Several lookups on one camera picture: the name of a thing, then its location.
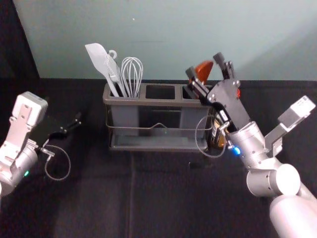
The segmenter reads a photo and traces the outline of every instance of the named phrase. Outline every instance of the black table surface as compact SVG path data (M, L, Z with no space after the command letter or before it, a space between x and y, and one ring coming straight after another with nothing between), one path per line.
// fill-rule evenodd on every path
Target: black table surface
M44 174L45 159L39 158L30 175L2 198L0 237L276 237L269 200L250 194L246 170L230 152L210 169L189 170L188 162L201 162L203 155L109 151L103 80L43 79L23 87L1 83L1 142L15 98L25 90L49 96L47 115L56 121L70 121L78 111L84 119L67 139L51 142L68 152L70 176L51 181ZM264 135L301 96L317 102L317 83L311 81L242 81L241 91ZM314 195L316 121L314 110L284 137L277 156L297 168Z

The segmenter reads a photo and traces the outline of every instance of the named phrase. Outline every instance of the gray utensil caddy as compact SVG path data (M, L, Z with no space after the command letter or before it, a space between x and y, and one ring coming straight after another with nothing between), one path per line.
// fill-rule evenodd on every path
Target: gray utensil caddy
M210 108L188 99L183 84L141 83L138 98L113 97L106 84L103 101L111 150L198 151L195 128ZM197 141L207 149L210 120L198 128Z

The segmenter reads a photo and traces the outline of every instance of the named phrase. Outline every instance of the whisk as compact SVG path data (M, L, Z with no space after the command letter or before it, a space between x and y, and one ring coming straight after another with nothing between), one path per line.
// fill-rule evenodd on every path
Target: whisk
M121 65L121 80L129 97L139 96L142 77L142 62L136 57L124 58Z

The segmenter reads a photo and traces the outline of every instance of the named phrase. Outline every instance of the blue light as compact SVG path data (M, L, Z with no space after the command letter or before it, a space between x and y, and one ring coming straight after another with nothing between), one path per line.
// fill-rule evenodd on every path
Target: blue light
M238 147L233 147L233 153L234 153L235 155L240 155L240 154L241 154L241 151L240 151L240 149L239 149Z

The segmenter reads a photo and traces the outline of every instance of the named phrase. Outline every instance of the light blue wall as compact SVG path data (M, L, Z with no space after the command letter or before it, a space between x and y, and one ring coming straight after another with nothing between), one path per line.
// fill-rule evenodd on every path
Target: light blue wall
M221 51L241 79L317 80L316 0L15 0L41 77L102 78L84 45L186 79ZM214 67L210 79L221 79Z

